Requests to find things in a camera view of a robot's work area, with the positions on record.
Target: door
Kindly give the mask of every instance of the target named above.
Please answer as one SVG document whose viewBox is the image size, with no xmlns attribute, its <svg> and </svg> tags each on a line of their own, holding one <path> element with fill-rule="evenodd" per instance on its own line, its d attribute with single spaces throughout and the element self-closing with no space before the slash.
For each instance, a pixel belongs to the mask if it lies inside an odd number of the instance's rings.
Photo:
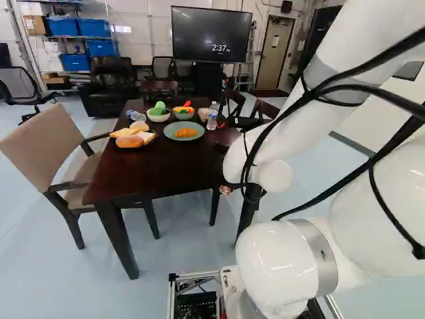
<svg viewBox="0 0 425 319">
<path fill-rule="evenodd" d="M 293 19 L 269 16 L 256 88 L 278 87 L 293 26 Z"/>
</svg>

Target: table leg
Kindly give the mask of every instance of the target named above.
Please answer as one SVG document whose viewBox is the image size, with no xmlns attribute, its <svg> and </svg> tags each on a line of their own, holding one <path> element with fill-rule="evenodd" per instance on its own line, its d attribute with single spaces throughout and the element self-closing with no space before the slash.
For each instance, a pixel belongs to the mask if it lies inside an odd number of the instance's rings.
<svg viewBox="0 0 425 319">
<path fill-rule="evenodd" d="M 210 214 L 210 226 L 214 226 L 215 219 L 217 217 L 218 204 L 220 203 L 220 189 L 219 186 L 212 188 L 212 200 L 211 200 L 211 214 Z"/>
<path fill-rule="evenodd" d="M 149 226 L 151 227 L 151 231 L 153 234 L 153 238 L 159 239 L 159 230 L 158 230 L 158 222 L 157 217 L 155 216 L 155 211 L 153 210 L 153 204 L 152 200 L 144 200 L 143 203 L 143 209 L 145 210 L 147 222 L 149 223 Z"/>
<path fill-rule="evenodd" d="M 258 184 L 249 183 L 246 187 L 246 194 L 249 194 L 251 198 L 257 198 L 261 196 L 262 187 Z M 242 204 L 242 211 L 240 213 L 238 232 L 236 234 L 236 240 L 238 240 L 239 235 L 245 228 L 251 225 L 252 218 L 254 217 L 255 212 L 260 208 L 260 203 L 250 203 L 247 200 L 244 200 Z"/>
<path fill-rule="evenodd" d="M 139 278 L 139 267 L 134 260 L 121 209 L 114 207 L 110 202 L 95 204 L 95 207 L 127 275 L 132 280 Z"/>
</svg>

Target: black leather armchair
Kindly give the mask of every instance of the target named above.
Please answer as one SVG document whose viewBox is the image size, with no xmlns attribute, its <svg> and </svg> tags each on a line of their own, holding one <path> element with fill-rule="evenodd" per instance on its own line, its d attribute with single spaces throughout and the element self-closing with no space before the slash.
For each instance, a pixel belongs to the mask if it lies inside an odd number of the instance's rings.
<svg viewBox="0 0 425 319">
<path fill-rule="evenodd" d="M 78 87 L 87 115 L 120 116 L 127 100 L 139 98 L 136 72 L 131 59 L 118 56 L 95 56 L 90 63 L 90 84 Z"/>
</svg>

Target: bread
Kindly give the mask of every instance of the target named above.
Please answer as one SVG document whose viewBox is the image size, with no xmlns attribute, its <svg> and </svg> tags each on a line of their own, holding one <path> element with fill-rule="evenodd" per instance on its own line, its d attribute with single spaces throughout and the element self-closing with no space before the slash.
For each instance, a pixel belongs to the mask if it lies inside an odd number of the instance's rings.
<svg viewBox="0 0 425 319">
<path fill-rule="evenodd" d="M 140 148 L 144 145 L 145 140 L 138 135 L 131 135 L 117 138 L 115 143 L 119 148 Z"/>
<path fill-rule="evenodd" d="M 155 133 L 139 132 L 137 133 L 137 136 L 139 136 L 140 138 L 143 138 L 143 140 L 145 141 L 145 144 L 148 144 L 155 137 Z"/>
<path fill-rule="evenodd" d="M 145 123 L 145 121 L 136 121 L 134 123 L 131 123 L 130 128 L 135 128 L 137 130 L 140 130 L 141 132 L 149 131 L 149 126 Z"/>
<path fill-rule="evenodd" d="M 125 136 L 134 135 L 136 133 L 140 132 L 140 129 L 136 128 L 122 128 L 119 131 L 112 132 L 109 134 L 111 138 L 123 138 Z"/>
</svg>

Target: door frame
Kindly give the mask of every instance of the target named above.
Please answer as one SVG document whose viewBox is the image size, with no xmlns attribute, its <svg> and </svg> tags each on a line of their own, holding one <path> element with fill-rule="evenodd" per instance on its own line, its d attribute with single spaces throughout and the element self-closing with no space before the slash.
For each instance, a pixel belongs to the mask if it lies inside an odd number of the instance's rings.
<svg viewBox="0 0 425 319">
<path fill-rule="evenodd" d="M 286 62 L 286 56 L 288 55 L 288 50 L 290 48 L 290 43 L 291 43 L 291 40 L 292 40 L 292 32 L 294 31 L 294 26 L 295 26 L 295 23 L 296 23 L 296 19 L 295 18 L 288 18 L 288 17 L 281 17 L 279 15 L 269 15 L 268 16 L 268 19 L 267 19 L 266 33 L 264 33 L 263 45 L 262 45 L 262 48 L 261 48 L 260 64 L 258 65 L 257 77 L 255 79 L 255 87 L 257 87 L 258 75 L 260 74 L 260 68 L 261 68 L 261 64 L 263 62 L 264 45 L 266 44 L 267 34 L 268 34 L 268 31 L 269 31 L 268 26 L 270 24 L 270 20 L 271 19 L 275 19 L 275 18 L 279 18 L 279 19 L 283 19 L 283 20 L 288 20 L 288 21 L 291 21 L 292 22 L 291 31 L 290 31 L 290 37 L 288 39 L 288 45 L 286 46 L 284 59 L 282 61 L 282 65 L 280 66 L 279 80 L 278 80 L 278 83 L 276 84 L 275 89 L 277 89 L 279 87 L 279 82 L 280 82 L 280 78 L 282 76 L 282 71 L 284 70 L 284 65 L 285 65 L 285 62 Z"/>
</svg>

